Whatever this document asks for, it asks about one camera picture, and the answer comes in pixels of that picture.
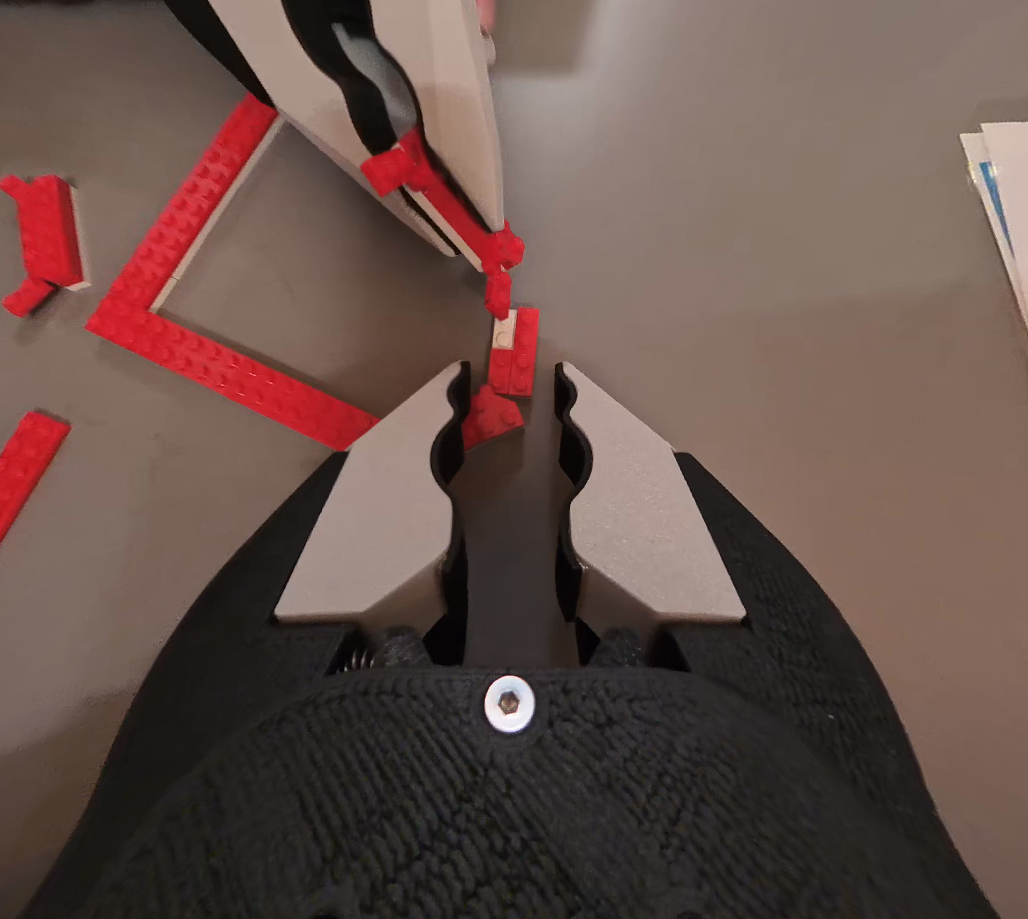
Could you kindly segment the red white lego brick block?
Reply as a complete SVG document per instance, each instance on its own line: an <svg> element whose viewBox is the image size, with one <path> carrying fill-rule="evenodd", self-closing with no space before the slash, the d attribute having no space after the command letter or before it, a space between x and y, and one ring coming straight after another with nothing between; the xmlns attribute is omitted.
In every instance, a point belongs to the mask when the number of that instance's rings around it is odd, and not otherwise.
<svg viewBox="0 0 1028 919"><path fill-rule="evenodd" d="M58 291L89 286L81 254L71 184L58 175L22 179L8 175L1 189L17 207L19 241L25 279L3 299L3 307L24 319Z"/></svg>

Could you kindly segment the short red white lego assembly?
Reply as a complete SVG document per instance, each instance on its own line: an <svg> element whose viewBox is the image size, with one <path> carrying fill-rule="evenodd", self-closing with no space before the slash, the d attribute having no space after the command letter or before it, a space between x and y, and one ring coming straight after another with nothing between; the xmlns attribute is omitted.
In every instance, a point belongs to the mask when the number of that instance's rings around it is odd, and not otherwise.
<svg viewBox="0 0 1028 919"><path fill-rule="evenodd" d="M539 321L540 310L524 306L494 320L487 381L495 394L533 398Z"/></svg>

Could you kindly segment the long red white lego strip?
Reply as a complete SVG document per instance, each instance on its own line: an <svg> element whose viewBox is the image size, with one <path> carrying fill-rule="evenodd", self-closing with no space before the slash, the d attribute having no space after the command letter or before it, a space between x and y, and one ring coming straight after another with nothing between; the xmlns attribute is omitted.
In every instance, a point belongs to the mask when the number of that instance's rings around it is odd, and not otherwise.
<svg viewBox="0 0 1028 919"><path fill-rule="evenodd" d="M505 321L511 307L510 271L521 264L524 243L509 223L494 232L476 218L444 168L433 162L420 128L411 128L384 153L369 156L360 170L379 196L398 189L423 196L471 260L478 262L486 277L485 308L495 320Z"/></svg>

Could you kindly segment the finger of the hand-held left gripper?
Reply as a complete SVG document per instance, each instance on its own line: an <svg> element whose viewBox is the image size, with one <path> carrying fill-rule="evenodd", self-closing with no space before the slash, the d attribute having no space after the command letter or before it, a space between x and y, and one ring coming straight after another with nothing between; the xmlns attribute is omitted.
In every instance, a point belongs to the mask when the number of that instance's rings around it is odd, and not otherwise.
<svg viewBox="0 0 1028 919"><path fill-rule="evenodd" d="M417 100L424 136L490 231L505 223L486 41L475 0L369 0L374 35Z"/></svg>
<svg viewBox="0 0 1028 919"><path fill-rule="evenodd" d="M375 38L369 0L207 1L284 121L367 193L377 196L360 166L395 144L399 119L428 146L417 100Z"/></svg>

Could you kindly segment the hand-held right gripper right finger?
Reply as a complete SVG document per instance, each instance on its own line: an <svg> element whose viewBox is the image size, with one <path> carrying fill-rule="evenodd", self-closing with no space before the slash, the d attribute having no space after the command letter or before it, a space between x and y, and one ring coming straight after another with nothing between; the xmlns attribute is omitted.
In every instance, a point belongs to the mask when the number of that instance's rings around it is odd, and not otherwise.
<svg viewBox="0 0 1028 919"><path fill-rule="evenodd" d="M554 406L572 483L556 554L563 617L644 637L739 624L745 608L672 445L568 362L555 366Z"/></svg>

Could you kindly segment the white printed paper sheets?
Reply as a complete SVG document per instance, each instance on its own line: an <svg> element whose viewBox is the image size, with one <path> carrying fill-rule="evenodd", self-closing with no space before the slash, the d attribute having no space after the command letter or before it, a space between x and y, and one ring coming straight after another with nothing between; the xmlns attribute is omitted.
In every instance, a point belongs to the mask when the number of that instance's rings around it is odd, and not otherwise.
<svg viewBox="0 0 1028 919"><path fill-rule="evenodd" d="M982 203L1009 292L1027 327L1027 123L986 121L960 135L967 173Z"/></svg>

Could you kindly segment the red lego wedge piece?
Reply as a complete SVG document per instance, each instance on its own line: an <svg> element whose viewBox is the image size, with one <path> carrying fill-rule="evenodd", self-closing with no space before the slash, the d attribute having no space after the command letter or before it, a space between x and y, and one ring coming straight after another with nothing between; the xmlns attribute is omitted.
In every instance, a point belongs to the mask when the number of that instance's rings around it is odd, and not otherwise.
<svg viewBox="0 0 1028 919"><path fill-rule="evenodd" d="M515 401L498 395L492 385L480 385L470 398L468 414L460 426L463 448L474 450L523 428L524 418Z"/></svg>

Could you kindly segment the flat red lego plate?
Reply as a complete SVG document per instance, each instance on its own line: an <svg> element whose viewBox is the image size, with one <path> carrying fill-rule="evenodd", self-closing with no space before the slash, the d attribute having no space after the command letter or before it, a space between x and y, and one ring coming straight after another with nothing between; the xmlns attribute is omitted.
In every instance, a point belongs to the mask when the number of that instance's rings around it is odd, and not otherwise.
<svg viewBox="0 0 1028 919"><path fill-rule="evenodd" d="M72 425L43 412L27 412L1 453L1 540L36 489Z"/></svg>

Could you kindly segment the red L-shaped lego frame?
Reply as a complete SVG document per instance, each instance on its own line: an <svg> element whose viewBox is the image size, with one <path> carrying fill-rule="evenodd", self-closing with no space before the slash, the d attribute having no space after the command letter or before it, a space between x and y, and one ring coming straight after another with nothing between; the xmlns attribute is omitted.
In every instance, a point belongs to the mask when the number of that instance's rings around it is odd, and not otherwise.
<svg viewBox="0 0 1028 919"><path fill-rule="evenodd" d="M283 121L247 95L225 120L85 327L250 412L330 450L348 450L377 419L300 379L189 330L160 313L173 286L225 207L274 140Z"/></svg>

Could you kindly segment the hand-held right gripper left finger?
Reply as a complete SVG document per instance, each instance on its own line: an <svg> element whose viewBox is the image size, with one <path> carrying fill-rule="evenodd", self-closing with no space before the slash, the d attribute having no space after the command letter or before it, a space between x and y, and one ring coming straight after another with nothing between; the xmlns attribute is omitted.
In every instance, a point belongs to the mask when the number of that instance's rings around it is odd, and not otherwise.
<svg viewBox="0 0 1028 919"><path fill-rule="evenodd" d="M457 361L353 442L276 620L421 635L442 622L465 644L467 550L450 485L470 398L471 365Z"/></svg>

